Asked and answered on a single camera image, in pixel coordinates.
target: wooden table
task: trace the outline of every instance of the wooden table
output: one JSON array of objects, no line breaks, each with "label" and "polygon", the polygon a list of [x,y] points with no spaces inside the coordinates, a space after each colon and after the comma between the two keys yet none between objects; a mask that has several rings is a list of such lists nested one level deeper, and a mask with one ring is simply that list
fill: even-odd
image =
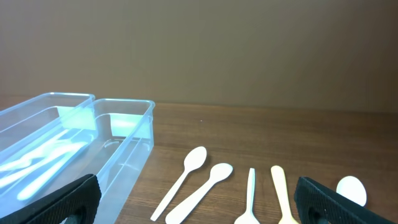
[{"label": "wooden table", "polygon": [[284,168],[294,217],[300,176],[335,189],[347,175],[368,191],[368,209],[398,222],[398,115],[311,110],[230,108],[158,103],[155,147],[117,223],[154,223],[150,216],[183,172],[185,156],[205,146],[205,165],[192,172],[156,223],[208,180],[220,162],[234,167],[215,185],[185,223],[233,223],[246,208],[249,168],[256,169],[254,214],[278,223],[279,203],[270,168]]}]

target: transparent storage bin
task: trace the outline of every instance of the transparent storage bin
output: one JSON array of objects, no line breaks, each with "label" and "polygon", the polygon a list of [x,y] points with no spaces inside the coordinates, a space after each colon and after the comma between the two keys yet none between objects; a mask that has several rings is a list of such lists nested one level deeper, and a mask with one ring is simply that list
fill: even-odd
[{"label": "transparent storage bin", "polygon": [[45,93],[0,111],[0,165],[93,100],[90,94]]},{"label": "transparent storage bin", "polygon": [[95,223],[114,223],[154,146],[154,106],[96,100],[20,148],[0,166],[0,201],[7,202],[0,217],[95,174],[102,193]]}]

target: brown wall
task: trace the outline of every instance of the brown wall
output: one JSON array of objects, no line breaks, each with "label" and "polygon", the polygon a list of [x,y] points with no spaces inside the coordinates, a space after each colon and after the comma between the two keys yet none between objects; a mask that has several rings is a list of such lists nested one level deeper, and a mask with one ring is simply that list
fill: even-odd
[{"label": "brown wall", "polygon": [[0,0],[0,94],[398,111],[398,1]]}]

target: spoon bowl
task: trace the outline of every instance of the spoon bowl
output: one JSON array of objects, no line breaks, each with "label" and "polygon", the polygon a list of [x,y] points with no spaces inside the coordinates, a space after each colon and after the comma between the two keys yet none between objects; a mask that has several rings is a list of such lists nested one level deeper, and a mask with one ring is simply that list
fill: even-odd
[{"label": "spoon bowl", "polygon": [[203,146],[196,147],[190,151],[185,157],[184,168],[186,172],[200,168],[205,163],[207,156],[206,148]]},{"label": "spoon bowl", "polygon": [[350,199],[360,206],[366,204],[366,190],[358,178],[353,176],[344,177],[338,182],[336,192]]},{"label": "spoon bowl", "polygon": [[211,180],[214,184],[220,182],[229,177],[229,175],[232,173],[232,170],[232,166],[227,163],[217,164],[211,168],[209,180]]}]

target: white plastic spoon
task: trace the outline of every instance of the white plastic spoon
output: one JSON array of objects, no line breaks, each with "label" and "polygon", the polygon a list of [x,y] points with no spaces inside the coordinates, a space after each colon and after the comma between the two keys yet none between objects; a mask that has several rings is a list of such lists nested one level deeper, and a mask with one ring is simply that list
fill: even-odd
[{"label": "white plastic spoon", "polygon": [[155,212],[150,217],[152,221],[156,221],[156,219],[162,214],[167,205],[173,199],[175,193],[177,193],[178,189],[180,188],[182,182],[185,180],[189,172],[203,165],[206,160],[206,156],[206,148],[204,148],[203,146],[196,147],[192,149],[190,153],[188,153],[184,160],[184,172],[181,174],[180,178],[178,178],[173,187],[169,190],[169,192],[167,192],[166,196],[157,206]]},{"label": "white plastic spoon", "polygon": [[278,195],[280,209],[282,210],[282,219],[279,221],[279,224],[299,224],[294,220],[290,211],[284,170],[280,166],[273,166],[271,167],[271,174],[276,194]]},{"label": "white plastic spoon", "polygon": [[232,173],[232,166],[226,163],[221,163],[213,166],[210,171],[210,178],[197,191],[187,197],[183,202],[177,205],[167,216],[167,224],[181,223],[189,213],[196,207],[200,200],[217,182],[220,182]]},{"label": "white plastic spoon", "polygon": [[260,224],[253,214],[254,191],[256,189],[256,173],[250,168],[248,178],[248,194],[246,196],[246,211],[235,220],[234,224]]},{"label": "white plastic spoon", "polygon": [[360,206],[365,206],[366,204],[365,187],[356,177],[344,177],[338,182],[336,192]]}]

